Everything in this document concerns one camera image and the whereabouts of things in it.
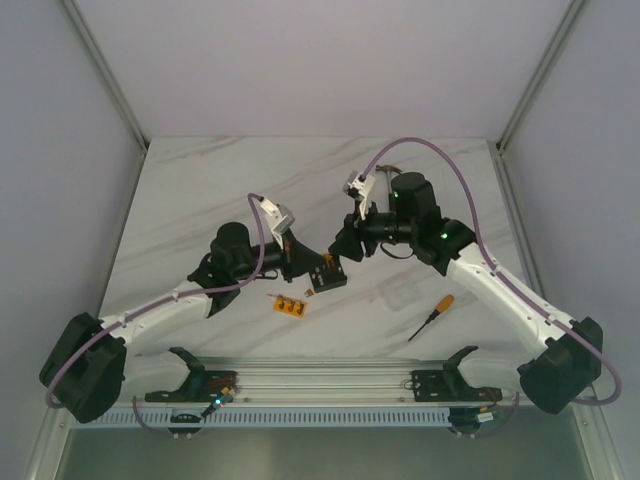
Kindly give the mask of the black fuse box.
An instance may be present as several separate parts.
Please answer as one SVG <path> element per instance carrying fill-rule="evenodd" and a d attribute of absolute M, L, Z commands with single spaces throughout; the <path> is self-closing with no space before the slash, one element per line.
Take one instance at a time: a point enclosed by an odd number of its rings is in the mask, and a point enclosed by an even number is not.
<path fill-rule="evenodd" d="M 348 282 L 348 277 L 342 268 L 340 257 L 338 255 L 331 255 L 334 259 L 332 266 L 328 266 L 324 259 L 321 265 L 316 266 L 309 273 L 312 290 L 315 294 L 344 287 Z"/>

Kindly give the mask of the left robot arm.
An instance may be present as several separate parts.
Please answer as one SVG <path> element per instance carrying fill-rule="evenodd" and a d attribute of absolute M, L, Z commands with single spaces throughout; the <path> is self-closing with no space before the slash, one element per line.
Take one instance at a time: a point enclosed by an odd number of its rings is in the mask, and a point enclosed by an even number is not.
<path fill-rule="evenodd" d="M 291 282 L 323 262 L 291 231 L 252 245 L 244 224 L 222 225 L 197 268 L 167 296 L 131 313 L 99 319 L 83 312 L 68 322 L 39 373 L 46 404 L 89 423 L 118 401 L 207 398 L 204 365 L 183 347 L 162 349 L 162 341 L 221 312 L 250 279 L 277 272 Z"/>

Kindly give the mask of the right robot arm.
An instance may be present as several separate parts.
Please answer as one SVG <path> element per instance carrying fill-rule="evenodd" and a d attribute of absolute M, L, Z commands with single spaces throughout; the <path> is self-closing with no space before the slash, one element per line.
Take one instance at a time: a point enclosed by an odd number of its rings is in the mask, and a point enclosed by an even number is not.
<path fill-rule="evenodd" d="M 443 374 L 444 390 L 464 399 L 476 388 L 520 391 L 548 414 L 561 412 L 601 374 L 602 328 L 574 320 L 545 303 L 503 268 L 463 222 L 442 215 L 423 174 L 391 182 L 395 208 L 381 212 L 368 196 L 373 176 L 351 174 L 343 187 L 355 201 L 329 251 L 360 262 L 384 242 L 408 245 L 415 257 L 464 287 L 509 327 L 524 348 L 521 357 L 484 354 L 471 346 Z"/>

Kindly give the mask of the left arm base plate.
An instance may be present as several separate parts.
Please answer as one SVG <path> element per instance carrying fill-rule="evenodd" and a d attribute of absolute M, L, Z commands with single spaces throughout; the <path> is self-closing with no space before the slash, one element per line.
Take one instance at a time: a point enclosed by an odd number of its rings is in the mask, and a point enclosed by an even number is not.
<path fill-rule="evenodd" d="M 190 373 L 180 387 L 148 393 L 144 400 L 149 403 L 208 403 L 221 396 L 223 388 L 233 388 L 237 377 L 238 373 L 233 370 Z"/>

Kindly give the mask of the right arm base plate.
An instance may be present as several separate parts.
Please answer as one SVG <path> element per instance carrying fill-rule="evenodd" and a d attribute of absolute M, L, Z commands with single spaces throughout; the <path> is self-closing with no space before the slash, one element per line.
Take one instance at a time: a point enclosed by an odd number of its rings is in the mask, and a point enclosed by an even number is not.
<path fill-rule="evenodd" d="M 453 370 L 414 370 L 410 384 L 416 402 L 495 403 L 503 399 L 500 389 L 471 387 Z"/>

